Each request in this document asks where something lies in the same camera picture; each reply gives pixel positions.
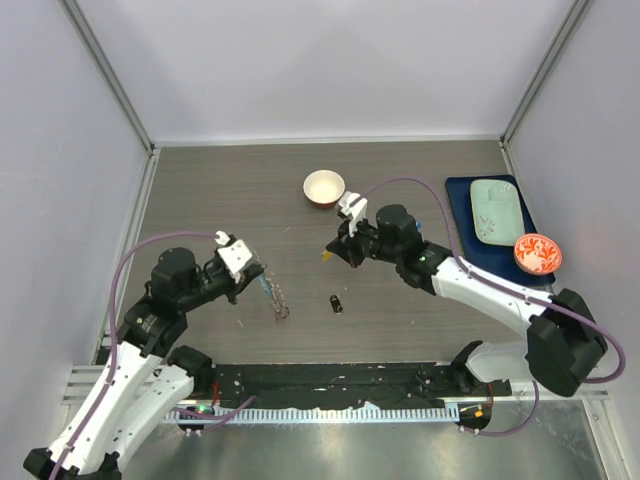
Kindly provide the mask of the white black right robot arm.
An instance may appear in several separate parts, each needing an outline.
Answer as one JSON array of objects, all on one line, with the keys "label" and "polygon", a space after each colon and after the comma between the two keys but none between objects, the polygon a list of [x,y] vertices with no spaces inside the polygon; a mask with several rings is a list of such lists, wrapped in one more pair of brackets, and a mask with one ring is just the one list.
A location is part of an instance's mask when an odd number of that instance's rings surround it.
[{"label": "white black right robot arm", "polygon": [[367,203],[337,206],[341,224],[326,249],[348,263],[365,260],[394,266],[410,287],[467,305],[518,333],[522,343],[468,344],[453,360],[451,380],[472,395],[497,380],[535,380],[550,392],[573,396],[607,351],[582,297],[522,287],[479,269],[449,249],[422,238],[416,221],[399,204],[382,207],[376,222]]}]

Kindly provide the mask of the black tag key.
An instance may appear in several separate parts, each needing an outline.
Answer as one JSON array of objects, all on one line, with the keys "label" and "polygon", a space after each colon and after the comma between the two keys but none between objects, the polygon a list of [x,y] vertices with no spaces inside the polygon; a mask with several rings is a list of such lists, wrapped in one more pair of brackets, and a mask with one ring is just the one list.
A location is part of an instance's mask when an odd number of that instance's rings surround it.
[{"label": "black tag key", "polygon": [[329,301],[331,308],[335,314],[341,314],[343,312],[343,305],[337,295],[331,295]]}]

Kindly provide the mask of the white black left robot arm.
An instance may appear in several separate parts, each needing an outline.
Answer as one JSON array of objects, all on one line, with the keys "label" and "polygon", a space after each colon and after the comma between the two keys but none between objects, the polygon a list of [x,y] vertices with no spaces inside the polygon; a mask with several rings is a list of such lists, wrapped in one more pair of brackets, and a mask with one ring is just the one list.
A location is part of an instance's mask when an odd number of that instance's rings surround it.
[{"label": "white black left robot arm", "polygon": [[211,358],[174,345],[187,328],[187,313],[221,297],[236,303],[263,272],[263,264],[241,240],[218,247],[204,265],[189,249],[164,251],[76,415],[50,446],[28,453],[24,469],[37,479],[121,478],[145,439],[180,401],[203,398],[212,389]]}]

